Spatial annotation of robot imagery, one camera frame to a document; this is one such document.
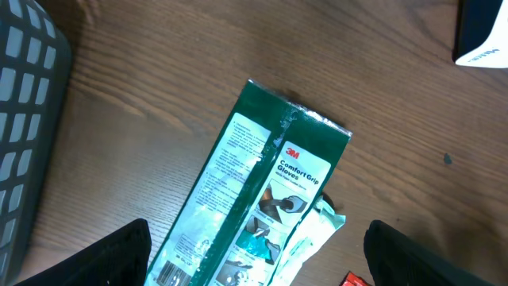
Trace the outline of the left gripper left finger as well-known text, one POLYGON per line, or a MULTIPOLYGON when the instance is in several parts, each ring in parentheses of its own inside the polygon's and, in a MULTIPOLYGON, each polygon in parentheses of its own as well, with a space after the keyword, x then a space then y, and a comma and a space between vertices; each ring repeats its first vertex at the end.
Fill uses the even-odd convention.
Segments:
POLYGON ((143 286, 152 239, 148 222, 135 219, 18 286, 143 286))

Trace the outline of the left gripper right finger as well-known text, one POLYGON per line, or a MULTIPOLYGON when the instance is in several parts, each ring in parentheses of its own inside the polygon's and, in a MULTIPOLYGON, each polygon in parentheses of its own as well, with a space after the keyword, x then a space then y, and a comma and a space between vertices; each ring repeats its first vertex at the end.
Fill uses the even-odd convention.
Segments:
POLYGON ((364 236, 364 255, 375 286, 490 286, 428 251, 380 220, 364 236))

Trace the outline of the red stick sachet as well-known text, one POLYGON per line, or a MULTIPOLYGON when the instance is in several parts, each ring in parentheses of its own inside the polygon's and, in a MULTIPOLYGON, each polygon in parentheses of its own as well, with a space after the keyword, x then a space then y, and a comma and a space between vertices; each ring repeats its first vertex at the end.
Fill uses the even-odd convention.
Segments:
POLYGON ((362 277, 357 276, 353 272, 349 271, 345 278, 341 281, 340 286, 371 286, 362 277))

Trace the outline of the light green wipes pack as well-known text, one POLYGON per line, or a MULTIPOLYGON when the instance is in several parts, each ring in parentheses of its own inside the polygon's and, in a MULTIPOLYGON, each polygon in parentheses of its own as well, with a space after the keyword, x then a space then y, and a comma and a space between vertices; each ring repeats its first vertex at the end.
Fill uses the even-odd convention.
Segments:
POLYGON ((269 286, 288 286, 309 260, 344 224, 346 216, 337 214, 322 195, 301 221, 283 251, 269 286))

